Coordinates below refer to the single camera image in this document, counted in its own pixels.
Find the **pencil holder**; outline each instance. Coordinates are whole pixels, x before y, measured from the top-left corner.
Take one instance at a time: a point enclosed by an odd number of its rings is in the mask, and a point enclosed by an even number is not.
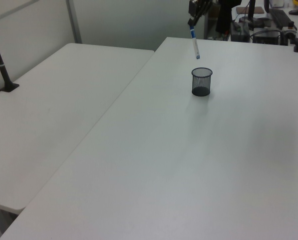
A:
[[[192,93],[195,96],[203,97],[210,94],[212,70],[199,67],[192,70]]]

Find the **blue marker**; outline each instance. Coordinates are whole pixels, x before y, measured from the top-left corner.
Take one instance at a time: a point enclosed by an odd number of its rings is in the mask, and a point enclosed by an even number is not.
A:
[[[193,40],[193,47],[194,47],[195,57],[197,59],[199,59],[200,58],[200,53],[199,53],[197,39],[195,37],[194,27],[190,26],[190,30],[191,30],[192,40]]]

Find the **white tabletop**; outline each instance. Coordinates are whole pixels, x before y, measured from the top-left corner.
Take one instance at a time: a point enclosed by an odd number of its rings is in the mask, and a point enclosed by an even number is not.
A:
[[[298,240],[298,53],[198,44],[167,38],[1,240]]]
[[[0,208],[33,199],[153,51],[68,44],[0,92]]]

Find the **wall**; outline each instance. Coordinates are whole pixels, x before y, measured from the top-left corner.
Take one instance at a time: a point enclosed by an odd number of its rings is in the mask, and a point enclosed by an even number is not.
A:
[[[84,44],[156,50],[166,37],[190,38],[189,0],[71,0]],[[202,17],[196,26],[203,38]]]
[[[39,0],[0,19],[0,53],[11,81],[72,42],[65,0]]]

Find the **electronic device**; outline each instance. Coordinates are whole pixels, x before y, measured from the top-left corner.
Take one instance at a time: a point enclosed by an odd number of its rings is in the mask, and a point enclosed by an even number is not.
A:
[[[232,22],[230,33],[232,42],[248,43],[250,41],[249,26],[245,22]]]
[[[254,29],[253,43],[254,44],[271,44],[279,45],[280,33],[278,31],[268,31],[266,28]]]
[[[254,16],[255,0],[250,0],[249,13],[247,17],[242,17],[239,19],[240,23],[247,23],[249,28],[264,28],[264,22],[260,19],[257,19]]]
[[[298,15],[298,9],[289,11],[290,15]]]
[[[288,27],[291,19],[287,16],[287,14],[280,9],[270,9],[270,14],[275,22],[277,28],[282,29],[283,27]]]

